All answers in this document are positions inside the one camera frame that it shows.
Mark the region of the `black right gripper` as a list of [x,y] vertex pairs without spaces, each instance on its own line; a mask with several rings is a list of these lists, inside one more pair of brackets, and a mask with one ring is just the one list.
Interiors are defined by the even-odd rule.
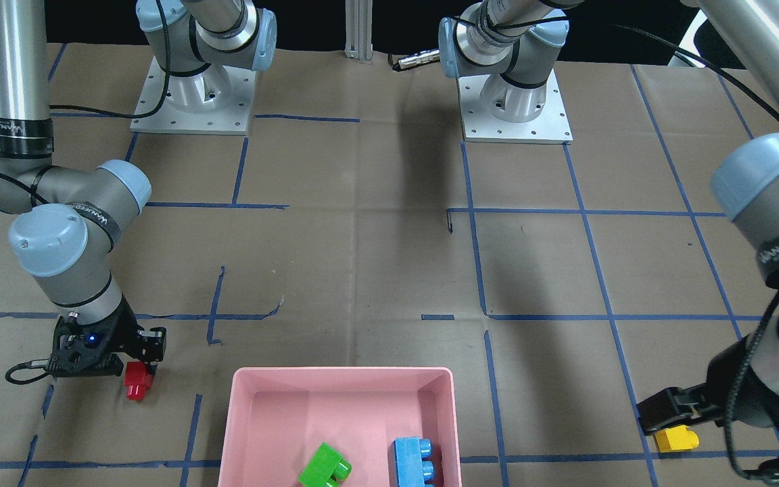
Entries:
[[164,360],[166,336],[166,327],[142,329],[124,298],[98,323],[80,325],[75,317],[59,317],[45,372],[55,378],[120,376],[123,352],[155,374]]

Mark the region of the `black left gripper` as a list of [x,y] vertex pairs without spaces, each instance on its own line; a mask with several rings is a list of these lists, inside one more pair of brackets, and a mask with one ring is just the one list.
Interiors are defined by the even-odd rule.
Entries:
[[646,436],[701,421],[717,423],[732,471],[740,478],[779,486],[779,457],[745,469],[734,438],[735,422],[779,434],[779,335],[745,337],[711,361],[704,385],[668,386],[637,403],[636,412]]

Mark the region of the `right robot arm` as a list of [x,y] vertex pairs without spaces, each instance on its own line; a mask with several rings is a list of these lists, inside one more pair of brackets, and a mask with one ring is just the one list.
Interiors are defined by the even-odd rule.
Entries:
[[[132,130],[244,135],[257,74],[275,55],[275,13],[251,1],[139,1],[136,14],[154,64],[145,107],[126,114]],[[95,170],[53,164],[46,41],[43,1],[0,1],[0,212],[15,216],[9,245],[59,313],[49,357],[14,371],[149,380],[166,330],[140,326],[106,256],[142,213],[151,183],[124,160]]]

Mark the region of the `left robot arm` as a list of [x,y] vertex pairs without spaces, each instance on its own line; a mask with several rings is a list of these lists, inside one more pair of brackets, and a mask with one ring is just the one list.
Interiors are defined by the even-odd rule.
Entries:
[[668,483],[651,434],[694,425],[724,434],[696,457],[779,486],[779,1],[692,1],[745,65],[755,96],[707,68],[561,62],[586,26],[593,44],[628,34],[606,2],[485,1],[442,20],[441,69],[460,95],[461,196],[449,231],[471,240],[486,318],[593,323],[614,348],[607,384],[522,386],[489,367],[498,463],[523,449],[522,393],[547,413],[604,419],[628,400],[630,440],[653,486]]

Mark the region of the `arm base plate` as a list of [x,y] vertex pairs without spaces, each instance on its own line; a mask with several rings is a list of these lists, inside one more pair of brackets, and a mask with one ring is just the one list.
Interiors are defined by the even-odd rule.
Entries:
[[155,135],[234,135],[250,130],[259,73],[211,65],[191,77],[171,77],[160,111],[132,120],[134,133]]
[[461,77],[457,86],[464,141],[538,145],[574,141],[554,70],[535,89],[512,86],[500,75]]

